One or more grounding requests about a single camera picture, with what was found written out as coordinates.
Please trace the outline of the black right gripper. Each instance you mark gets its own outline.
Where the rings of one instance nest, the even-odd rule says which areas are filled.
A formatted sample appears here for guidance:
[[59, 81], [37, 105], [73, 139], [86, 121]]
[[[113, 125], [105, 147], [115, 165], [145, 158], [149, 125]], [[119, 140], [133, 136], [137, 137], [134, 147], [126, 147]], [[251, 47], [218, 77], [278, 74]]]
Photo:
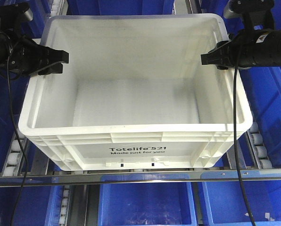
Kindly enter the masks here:
[[236, 65], [240, 68], [281, 66], [281, 30], [241, 32], [231, 42], [218, 42], [211, 51], [202, 54], [201, 64], [216, 65], [219, 70]]

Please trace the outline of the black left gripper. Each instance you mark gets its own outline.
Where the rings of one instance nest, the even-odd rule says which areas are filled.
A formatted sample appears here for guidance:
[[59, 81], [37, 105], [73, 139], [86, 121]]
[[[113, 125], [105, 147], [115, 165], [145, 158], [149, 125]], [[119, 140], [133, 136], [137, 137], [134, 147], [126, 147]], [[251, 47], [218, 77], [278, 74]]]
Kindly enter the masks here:
[[62, 63], [69, 63], [69, 53], [41, 46], [25, 35], [0, 31], [0, 72], [9, 70], [17, 76], [61, 74]]

